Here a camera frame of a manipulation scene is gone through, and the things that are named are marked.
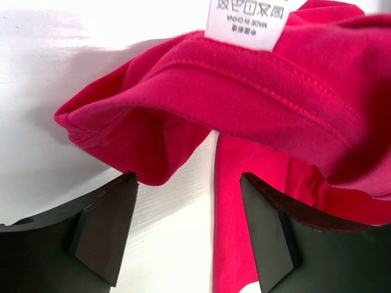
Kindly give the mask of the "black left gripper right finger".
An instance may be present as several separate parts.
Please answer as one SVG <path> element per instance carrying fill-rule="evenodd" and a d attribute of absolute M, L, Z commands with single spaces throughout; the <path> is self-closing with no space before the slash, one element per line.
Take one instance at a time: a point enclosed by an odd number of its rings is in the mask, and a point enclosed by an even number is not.
<path fill-rule="evenodd" d="M 389 292 L 390 226 L 329 215 L 252 173 L 240 179 L 262 292 Z"/>

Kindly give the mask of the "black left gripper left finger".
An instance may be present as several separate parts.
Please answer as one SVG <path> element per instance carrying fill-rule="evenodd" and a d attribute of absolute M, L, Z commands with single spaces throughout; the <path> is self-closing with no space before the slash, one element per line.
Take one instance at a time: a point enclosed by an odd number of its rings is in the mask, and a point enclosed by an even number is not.
<path fill-rule="evenodd" d="M 1 225 L 2 292 L 109 292 L 117 285 L 138 191 L 124 173 L 100 188 Z"/>

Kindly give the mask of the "red t shirt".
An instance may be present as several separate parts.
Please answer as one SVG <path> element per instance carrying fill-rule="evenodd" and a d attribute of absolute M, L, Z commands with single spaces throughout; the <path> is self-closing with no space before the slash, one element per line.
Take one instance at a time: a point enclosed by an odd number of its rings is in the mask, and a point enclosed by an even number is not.
<path fill-rule="evenodd" d="M 390 14 L 307 1 L 273 49 L 234 22 L 171 38 L 82 89 L 54 114 L 85 152 L 160 186 L 217 131 L 213 291 L 257 281 L 239 178 L 312 208 L 390 223 Z"/>

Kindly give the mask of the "white care label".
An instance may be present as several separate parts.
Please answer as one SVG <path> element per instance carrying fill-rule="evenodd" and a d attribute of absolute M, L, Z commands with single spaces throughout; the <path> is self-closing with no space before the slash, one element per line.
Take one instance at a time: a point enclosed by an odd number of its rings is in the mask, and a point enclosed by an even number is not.
<path fill-rule="evenodd" d="M 284 0 L 212 0 L 204 36 L 258 51 L 272 51 L 292 11 Z"/>

